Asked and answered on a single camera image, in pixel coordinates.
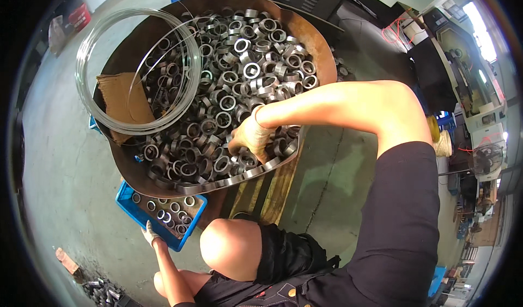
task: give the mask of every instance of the fluorescent light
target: fluorescent light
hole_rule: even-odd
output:
[[[483,71],[480,70],[480,77],[481,80],[483,80],[483,83],[487,83],[487,78],[485,78],[485,75],[483,74]]]
[[[481,55],[488,62],[494,62],[497,59],[496,50],[494,49],[492,39],[488,35],[487,27],[485,26],[476,5],[474,5],[474,2],[467,3],[463,6],[463,11],[465,11],[472,22],[472,26],[474,27],[474,33],[472,36],[476,38],[476,44],[480,48]]]

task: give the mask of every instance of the black shorts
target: black shorts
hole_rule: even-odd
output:
[[[312,274],[327,267],[325,250],[308,234],[260,225],[261,260],[254,282],[229,279],[218,272],[194,297],[204,306],[236,306],[268,287],[293,276]]]

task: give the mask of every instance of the person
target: person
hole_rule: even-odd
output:
[[[233,131],[230,152],[262,163],[282,125],[334,125],[378,137],[375,179],[361,210],[356,251],[334,269],[307,234],[245,219],[216,219],[200,238],[212,274],[178,270],[147,224],[156,290],[170,306],[423,306],[437,262],[436,156],[414,93],[396,81],[338,82],[255,108]]]

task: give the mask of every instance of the person's hand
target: person's hand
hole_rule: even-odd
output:
[[[149,243],[149,245],[151,245],[151,247],[153,246],[153,240],[156,239],[156,238],[160,238],[161,240],[162,237],[160,237],[158,234],[156,234],[156,232],[153,231],[153,226],[151,225],[151,221],[150,220],[147,220],[147,224],[145,226],[146,230],[142,230],[142,233],[143,233],[143,236],[145,237],[145,240],[147,240],[147,242]]]
[[[261,106],[254,108],[251,116],[245,119],[242,124],[232,131],[232,141],[229,142],[229,153],[237,155],[241,147],[247,147],[252,154],[263,164],[268,162],[265,153],[265,145],[269,141],[270,134],[276,128],[267,129],[256,121],[256,112]]]

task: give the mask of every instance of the rusty metal bin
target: rusty metal bin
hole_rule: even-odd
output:
[[[196,16],[206,10],[220,11],[228,6],[233,10],[255,9],[267,11],[275,19],[279,19],[292,36],[304,43],[307,51],[313,57],[317,66],[317,77],[321,85],[336,82],[337,72],[334,57],[329,45],[307,20],[298,14],[280,9],[275,3],[268,0],[181,0],[167,5],[162,10],[180,17],[187,10]],[[135,72],[140,61],[147,51],[170,30],[169,26],[160,18],[149,16],[142,21],[114,50],[109,60],[102,69],[104,75],[116,75],[121,72]],[[93,98],[98,106],[105,110],[105,103],[98,87],[95,88]],[[109,145],[114,162],[126,182],[137,192],[158,198],[173,198],[186,196],[185,193],[174,190],[161,189],[153,180],[147,177],[147,165],[134,160],[134,148],[122,145],[119,147],[111,137],[109,129],[101,122],[97,125],[104,135],[109,138]],[[297,151],[287,157],[278,166],[281,166],[297,155]],[[208,191],[191,193],[200,194]]]

